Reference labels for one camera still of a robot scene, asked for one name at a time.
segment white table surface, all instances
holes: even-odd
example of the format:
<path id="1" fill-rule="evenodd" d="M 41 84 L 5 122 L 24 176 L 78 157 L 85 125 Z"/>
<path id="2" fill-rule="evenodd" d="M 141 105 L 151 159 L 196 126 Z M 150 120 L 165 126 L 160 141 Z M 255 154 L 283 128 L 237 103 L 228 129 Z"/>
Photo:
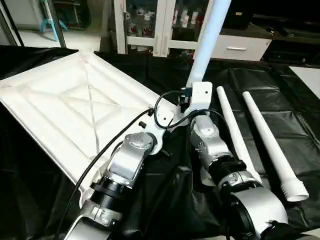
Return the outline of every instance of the white table surface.
<path id="1" fill-rule="evenodd" d="M 290 66 L 290 68 L 320 99 L 320 69 L 298 66 Z"/>

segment white plastic tube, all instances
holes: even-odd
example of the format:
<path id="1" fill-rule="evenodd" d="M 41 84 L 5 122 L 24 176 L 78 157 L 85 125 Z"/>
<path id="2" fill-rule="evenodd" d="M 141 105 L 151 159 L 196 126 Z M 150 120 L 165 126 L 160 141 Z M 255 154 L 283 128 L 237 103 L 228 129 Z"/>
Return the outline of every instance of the white plastic tube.
<path id="1" fill-rule="evenodd" d="M 220 105 L 222 108 L 223 116 L 225 118 L 225 121 L 228 125 L 230 135 L 232 138 L 232 142 L 234 145 L 234 149 L 236 151 L 236 154 L 238 155 L 239 159 L 244 161 L 246 165 L 246 170 L 252 174 L 252 176 L 258 180 L 260 183 L 262 183 L 262 180 L 260 178 L 259 173 L 255 170 L 255 167 L 251 161 L 250 155 L 248 153 L 245 141 L 241 135 L 240 129 L 238 127 L 237 121 L 235 119 L 234 113 L 232 112 L 231 106 L 229 104 L 227 95 L 225 93 L 225 90 L 222 86 L 218 86 L 216 88 L 216 91 L 218 93 L 218 98 L 220 101 Z"/>
<path id="2" fill-rule="evenodd" d="M 286 200 L 289 202 L 298 202 L 307 199 L 309 193 L 304 183 L 295 175 L 250 93 L 245 91 L 242 95 L 279 176 L 281 189 Z"/>
<path id="3" fill-rule="evenodd" d="M 222 25 L 224 24 L 231 0 L 214 0 L 212 10 L 205 26 L 204 34 L 196 52 L 194 63 L 186 83 L 202 82 Z"/>

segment black plastic sheet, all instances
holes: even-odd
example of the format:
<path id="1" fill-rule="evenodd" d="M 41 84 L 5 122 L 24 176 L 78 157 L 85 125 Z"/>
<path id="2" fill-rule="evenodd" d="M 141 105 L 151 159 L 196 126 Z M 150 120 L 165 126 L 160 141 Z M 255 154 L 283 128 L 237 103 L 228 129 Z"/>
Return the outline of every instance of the black plastic sheet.
<path id="1" fill-rule="evenodd" d="M 4 79 L 75 51 L 62 48 L 0 46 Z M 184 87 L 192 67 L 183 59 L 98 53 L 116 68 L 158 94 Z M 282 200 L 290 224 L 299 231 L 320 227 L 320 100 L 287 65 L 211 61 L 204 81 L 223 86 L 256 170 Z M 288 203 L 268 153 L 242 99 L 249 90 L 298 178 L 308 200 Z M 177 103 L 175 96 L 168 100 Z M 220 111 L 217 94 L 211 107 Z M 0 239 L 52 239 L 73 184 L 8 111 L 0 106 Z M 225 139 L 226 129 L 212 116 Z M 126 239 L 191 239 L 224 233 L 224 213 L 215 189 L 201 185 L 200 161 L 188 127 L 166 136 L 159 153 L 146 159 L 121 231 Z M 77 215 L 75 197 L 62 231 Z"/>

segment glass cabinet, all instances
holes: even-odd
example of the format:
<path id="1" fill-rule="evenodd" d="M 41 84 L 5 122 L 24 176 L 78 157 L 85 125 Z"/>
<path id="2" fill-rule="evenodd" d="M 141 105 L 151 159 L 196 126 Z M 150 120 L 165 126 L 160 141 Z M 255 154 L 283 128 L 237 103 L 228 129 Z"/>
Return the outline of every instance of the glass cabinet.
<path id="1" fill-rule="evenodd" d="M 114 1 L 117 52 L 167 57 L 170 49 L 197 49 L 213 1 Z"/>

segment black wire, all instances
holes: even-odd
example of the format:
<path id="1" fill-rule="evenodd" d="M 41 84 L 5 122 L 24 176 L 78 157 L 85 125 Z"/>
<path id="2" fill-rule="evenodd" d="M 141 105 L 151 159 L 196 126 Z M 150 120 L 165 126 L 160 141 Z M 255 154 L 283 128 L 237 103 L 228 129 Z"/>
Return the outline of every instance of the black wire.
<path id="1" fill-rule="evenodd" d="M 114 136 L 110 142 L 108 142 L 107 145 L 105 145 L 105 147 L 97 154 L 97 156 L 95 156 L 95 158 L 92 160 L 92 162 L 88 165 L 88 167 L 84 170 L 84 172 L 82 173 L 82 175 L 80 176 L 78 182 L 76 183 L 76 185 L 74 186 L 73 192 L 71 194 L 71 196 L 69 197 L 68 203 L 65 205 L 64 208 L 64 212 L 62 214 L 62 218 L 60 220 L 59 226 L 56 230 L 54 239 L 58 240 L 59 239 L 59 232 L 62 226 L 62 223 L 64 221 L 64 219 L 66 218 L 66 215 L 68 213 L 68 210 L 71 206 L 71 202 L 73 200 L 74 195 L 76 194 L 76 192 L 78 191 L 78 188 L 80 187 L 82 181 L 85 179 L 86 175 L 88 174 L 88 172 L 90 171 L 90 169 L 95 165 L 95 163 L 98 161 L 98 159 L 105 153 L 105 151 L 128 129 L 130 128 L 139 118 L 141 118 L 144 114 L 149 113 L 153 111 L 152 108 L 143 111 L 142 113 L 140 113 L 138 116 L 136 116 L 126 127 L 124 127 L 116 136 Z"/>
<path id="2" fill-rule="evenodd" d="M 157 124 L 160 128 L 162 129 L 171 129 L 173 127 L 175 127 L 175 124 L 173 124 L 174 126 L 162 126 L 159 122 L 158 122 L 158 118 L 157 118 L 157 111 L 158 111 L 158 105 L 161 101 L 161 99 L 166 96 L 166 95 L 169 95 L 169 94 L 181 94 L 182 91 L 181 90 L 171 90 L 171 91 L 167 91 L 165 93 L 163 93 L 155 102 L 155 105 L 154 105 L 154 121 L 155 121 L 155 124 Z"/>
<path id="3" fill-rule="evenodd" d="M 115 153 L 115 151 L 118 149 L 118 147 L 123 143 L 124 141 L 120 141 L 115 145 L 114 149 L 112 150 L 111 156 Z"/>
<path id="4" fill-rule="evenodd" d="M 184 122 L 185 120 L 188 120 L 190 119 L 190 122 L 191 120 L 198 116 L 199 114 L 202 114 L 202 113 L 205 113 L 205 112 L 210 112 L 210 113 L 213 113 L 215 115 L 217 115 L 218 117 L 220 117 L 220 119 L 223 121 L 226 129 L 227 129 L 227 134 L 228 134 L 228 138 L 230 140 L 230 151 L 232 153 L 232 155 L 237 159 L 239 160 L 239 157 L 237 155 L 237 152 L 236 152 L 236 149 L 235 149 L 235 146 L 234 146 L 234 142 L 232 141 L 232 138 L 231 138 L 231 133 L 230 133 L 230 130 L 229 130 L 229 127 L 228 127 L 228 124 L 225 120 L 225 118 L 217 111 L 213 110 L 213 109 L 199 109 L 199 110 L 193 110 L 191 111 L 187 116 L 183 117 L 182 119 L 180 119 L 179 121 L 175 122 L 174 124 L 172 125 L 169 125 L 169 126 L 162 126 L 159 121 L 158 121 L 158 116 L 157 116 L 157 110 L 158 110 L 158 105 L 161 101 L 161 99 L 166 96 L 166 95 L 169 95 L 169 94 L 172 94 L 172 93 L 183 93 L 181 90 L 172 90 L 172 91 L 168 91 L 168 92 L 165 92 L 163 93 L 158 99 L 157 101 L 155 102 L 155 105 L 154 105 L 154 121 L 155 123 L 157 124 L 157 126 L 159 128 L 162 128 L 162 129 L 172 129 L 178 125 L 180 125 L 182 122 Z"/>

